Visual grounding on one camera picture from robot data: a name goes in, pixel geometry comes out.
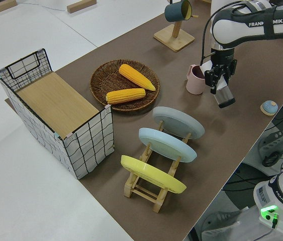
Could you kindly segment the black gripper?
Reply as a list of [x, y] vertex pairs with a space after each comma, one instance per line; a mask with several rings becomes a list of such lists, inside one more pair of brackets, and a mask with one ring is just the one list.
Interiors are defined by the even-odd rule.
[[225, 80], [229, 80], [235, 74], [237, 60], [234, 59], [234, 49], [217, 50], [211, 49], [214, 53], [211, 55], [213, 67], [204, 72], [205, 84], [210, 88], [211, 93], [217, 92], [217, 84], [222, 75], [222, 65], [224, 67]]

